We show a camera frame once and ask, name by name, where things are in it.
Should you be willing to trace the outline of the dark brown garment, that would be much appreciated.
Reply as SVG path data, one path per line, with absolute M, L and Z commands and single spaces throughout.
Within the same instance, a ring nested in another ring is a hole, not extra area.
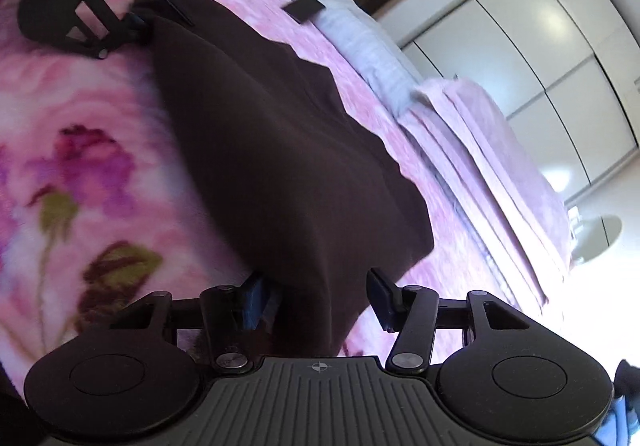
M 336 354 L 366 277 L 399 279 L 434 247 L 424 198 L 346 112 L 328 68 L 213 0 L 134 0 L 196 190 L 276 296 L 271 349 Z

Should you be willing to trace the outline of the blue folded clothes pile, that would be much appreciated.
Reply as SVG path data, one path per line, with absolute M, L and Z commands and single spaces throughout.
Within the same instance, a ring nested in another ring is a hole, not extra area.
M 639 433 L 640 370 L 622 360 L 614 377 L 614 398 L 596 441 L 604 446 L 628 446 Z

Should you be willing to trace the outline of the light striped bed sheet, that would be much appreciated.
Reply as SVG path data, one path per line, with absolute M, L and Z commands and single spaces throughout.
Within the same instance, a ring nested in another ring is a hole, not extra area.
M 393 117 L 412 102 L 421 76 L 384 28 L 353 0 L 318 0 L 312 23 L 367 82 Z

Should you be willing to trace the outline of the small black square object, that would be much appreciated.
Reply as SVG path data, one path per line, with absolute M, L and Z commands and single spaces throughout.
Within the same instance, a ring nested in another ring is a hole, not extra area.
M 325 9 L 326 6 L 318 0 L 293 0 L 282 7 L 282 10 L 298 24 L 311 21 Z

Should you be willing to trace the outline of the folded pink quilt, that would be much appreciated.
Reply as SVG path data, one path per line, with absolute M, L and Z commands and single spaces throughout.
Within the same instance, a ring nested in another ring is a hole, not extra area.
M 542 314 L 570 271 L 572 229 L 494 100 L 470 80 L 430 78 L 397 120 L 460 203 L 516 304 Z

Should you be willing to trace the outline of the white wardrobe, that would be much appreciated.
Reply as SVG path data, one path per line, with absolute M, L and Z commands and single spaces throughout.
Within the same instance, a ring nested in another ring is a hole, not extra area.
M 573 201 L 639 150 L 639 45 L 612 0 L 392 0 L 376 18 L 426 75 L 480 84 Z

